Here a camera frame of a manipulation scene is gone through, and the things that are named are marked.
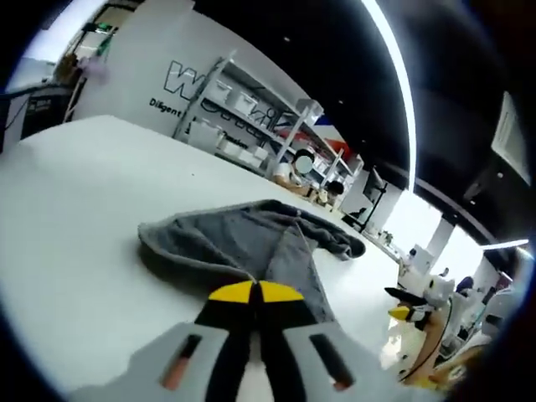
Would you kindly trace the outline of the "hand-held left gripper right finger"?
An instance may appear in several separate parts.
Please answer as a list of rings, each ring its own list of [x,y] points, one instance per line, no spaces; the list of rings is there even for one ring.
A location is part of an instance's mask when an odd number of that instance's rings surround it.
[[[335,322],[318,322],[290,286],[256,285],[260,354],[275,401],[370,401],[379,364]]]

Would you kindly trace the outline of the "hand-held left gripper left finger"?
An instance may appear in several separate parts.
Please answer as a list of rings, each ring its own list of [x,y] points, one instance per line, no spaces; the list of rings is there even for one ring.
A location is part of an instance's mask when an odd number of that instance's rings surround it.
[[[129,401],[235,401],[250,354],[253,281],[219,288],[193,322],[140,349],[127,373]]]

